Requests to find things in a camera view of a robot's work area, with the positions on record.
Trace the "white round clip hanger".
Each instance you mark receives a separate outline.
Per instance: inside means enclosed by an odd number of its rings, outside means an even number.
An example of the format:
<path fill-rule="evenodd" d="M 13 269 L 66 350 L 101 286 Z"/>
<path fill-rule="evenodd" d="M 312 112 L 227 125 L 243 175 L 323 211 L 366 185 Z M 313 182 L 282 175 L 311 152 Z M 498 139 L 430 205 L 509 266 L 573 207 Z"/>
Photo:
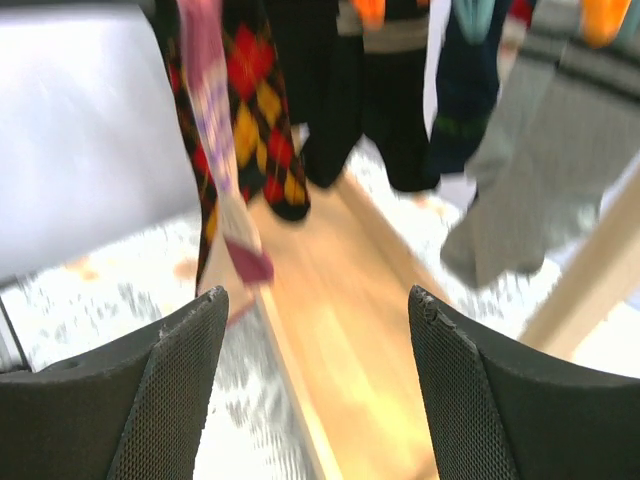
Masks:
<path fill-rule="evenodd" d="M 450 0 L 434 0 L 429 4 L 428 38 L 423 88 L 423 117 L 427 136 L 431 136 L 438 101 L 436 75 L 451 9 Z"/>

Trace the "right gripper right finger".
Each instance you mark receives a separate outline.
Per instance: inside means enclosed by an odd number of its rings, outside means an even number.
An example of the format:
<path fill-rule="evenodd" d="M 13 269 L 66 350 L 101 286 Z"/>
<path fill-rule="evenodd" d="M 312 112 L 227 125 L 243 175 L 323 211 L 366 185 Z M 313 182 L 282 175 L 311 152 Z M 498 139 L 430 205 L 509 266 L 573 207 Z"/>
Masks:
<path fill-rule="evenodd" d="M 440 478 L 638 478 L 638 379 L 530 348 L 419 285 L 408 312 Z"/>

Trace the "maroon beige purple striped sock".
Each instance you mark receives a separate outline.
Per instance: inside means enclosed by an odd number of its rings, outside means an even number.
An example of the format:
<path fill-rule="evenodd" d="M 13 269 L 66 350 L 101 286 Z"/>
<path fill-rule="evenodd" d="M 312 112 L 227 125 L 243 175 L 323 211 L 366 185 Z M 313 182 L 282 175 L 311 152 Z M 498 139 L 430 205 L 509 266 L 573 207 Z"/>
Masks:
<path fill-rule="evenodd" d="M 229 320 L 254 305 L 255 292 L 273 279 L 273 265 L 241 195 L 231 126 L 220 1 L 180 1 L 181 56 L 195 123 L 217 201 L 215 233 L 200 293 L 222 286 Z"/>

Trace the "orange clothes clip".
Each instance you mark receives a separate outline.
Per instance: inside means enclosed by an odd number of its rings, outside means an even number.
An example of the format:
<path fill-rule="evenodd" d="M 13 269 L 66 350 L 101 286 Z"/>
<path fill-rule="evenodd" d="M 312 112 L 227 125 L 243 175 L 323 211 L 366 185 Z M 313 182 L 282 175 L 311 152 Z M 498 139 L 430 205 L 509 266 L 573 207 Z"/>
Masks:
<path fill-rule="evenodd" d="M 351 4 L 365 26 L 379 28 L 384 24 L 385 0 L 351 0 Z"/>

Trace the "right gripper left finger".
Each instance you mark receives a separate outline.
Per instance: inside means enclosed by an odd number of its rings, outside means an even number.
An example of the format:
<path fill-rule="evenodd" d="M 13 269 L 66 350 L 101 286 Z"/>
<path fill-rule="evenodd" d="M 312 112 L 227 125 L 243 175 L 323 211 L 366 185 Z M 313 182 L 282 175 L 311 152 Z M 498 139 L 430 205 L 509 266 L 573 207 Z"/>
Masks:
<path fill-rule="evenodd" d="M 2 478 L 192 478 L 228 310 L 216 287 L 99 348 L 2 375 Z"/>

